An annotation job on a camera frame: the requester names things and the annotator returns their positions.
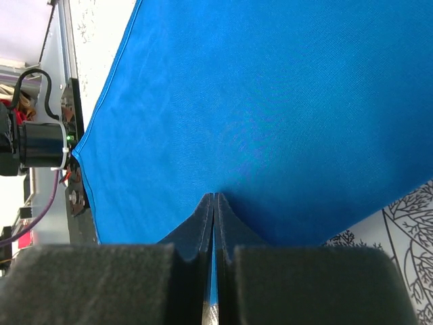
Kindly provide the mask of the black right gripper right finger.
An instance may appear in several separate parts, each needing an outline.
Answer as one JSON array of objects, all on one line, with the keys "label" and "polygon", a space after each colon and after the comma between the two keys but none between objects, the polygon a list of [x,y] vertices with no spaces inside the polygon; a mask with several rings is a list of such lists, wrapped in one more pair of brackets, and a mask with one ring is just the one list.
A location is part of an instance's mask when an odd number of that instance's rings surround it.
[{"label": "black right gripper right finger", "polygon": [[221,324],[416,324],[391,259],[369,247],[274,247],[214,198]]}]

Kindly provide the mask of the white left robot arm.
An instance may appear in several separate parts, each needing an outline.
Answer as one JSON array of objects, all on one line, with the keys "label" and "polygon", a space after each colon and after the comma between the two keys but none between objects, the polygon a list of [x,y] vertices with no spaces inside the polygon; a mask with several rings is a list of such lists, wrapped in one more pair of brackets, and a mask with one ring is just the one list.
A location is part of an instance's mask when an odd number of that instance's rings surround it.
[{"label": "white left robot arm", "polygon": [[1,175],[17,176],[24,168],[64,169],[70,155],[61,123],[18,124],[14,111],[1,104]]}]

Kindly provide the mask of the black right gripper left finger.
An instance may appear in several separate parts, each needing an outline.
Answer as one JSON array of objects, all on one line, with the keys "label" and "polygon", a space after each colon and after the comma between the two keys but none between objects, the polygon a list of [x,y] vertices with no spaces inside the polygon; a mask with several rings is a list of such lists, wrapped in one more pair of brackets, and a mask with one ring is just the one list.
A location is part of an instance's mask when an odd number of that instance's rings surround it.
[{"label": "black right gripper left finger", "polygon": [[156,244],[30,248],[1,287],[1,323],[204,324],[213,203]]}]

